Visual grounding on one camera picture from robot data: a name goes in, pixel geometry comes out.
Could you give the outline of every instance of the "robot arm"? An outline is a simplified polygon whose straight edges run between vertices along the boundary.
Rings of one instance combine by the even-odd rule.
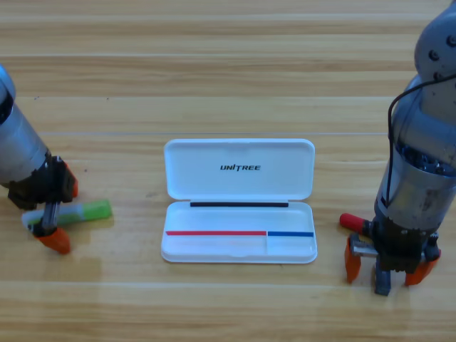
[[[390,291],[391,271],[404,271],[406,285],[429,274],[440,258],[437,230],[456,195],[456,1],[424,29],[415,66],[418,75],[388,120],[390,160],[375,217],[343,214],[340,221],[372,239],[347,240],[348,281],[357,277],[361,257],[375,257],[375,292],[382,295]]]
[[[418,75],[407,87],[456,73],[456,2],[422,32],[415,48]],[[429,85],[404,97],[393,118],[395,144],[456,168],[456,80]]]
[[[66,233],[56,226],[60,203],[71,202],[78,182],[59,156],[52,156],[15,104],[16,89],[0,65],[0,185],[19,208],[45,204],[43,218],[29,227],[47,247],[68,253]]]

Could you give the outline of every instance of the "red stripe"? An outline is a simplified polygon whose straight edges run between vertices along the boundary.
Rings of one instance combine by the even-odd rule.
[[[220,231],[204,231],[204,230],[170,230],[166,232],[166,235],[224,235],[224,236],[245,236],[245,235],[255,235],[255,236],[266,236],[266,232],[262,231],[236,231],[236,230],[220,230]]]

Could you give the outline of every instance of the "case lid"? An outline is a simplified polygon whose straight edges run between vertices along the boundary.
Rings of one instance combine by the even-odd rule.
[[[165,146],[167,190],[176,200],[304,200],[315,147],[305,139],[177,139]]]

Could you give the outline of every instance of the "open case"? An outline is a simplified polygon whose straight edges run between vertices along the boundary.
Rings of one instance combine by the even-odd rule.
[[[162,256],[171,262],[306,264],[318,254],[315,147],[305,139],[179,139],[165,146]]]

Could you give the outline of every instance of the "wood grain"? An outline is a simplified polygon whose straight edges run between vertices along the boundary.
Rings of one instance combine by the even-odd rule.
[[[416,74],[420,32],[450,0],[0,0],[17,104],[113,217],[66,227],[59,256],[0,189],[0,341],[453,341],[456,208],[419,286],[372,261],[346,283],[348,232],[373,216],[386,110]],[[160,255],[173,138],[306,138],[318,258],[171,264]]]
[[[390,97],[19,98],[40,133],[385,133]]]
[[[3,0],[2,16],[136,16],[258,14],[423,14],[437,16],[448,0]]]
[[[24,96],[392,96],[411,62],[295,56],[4,57]]]

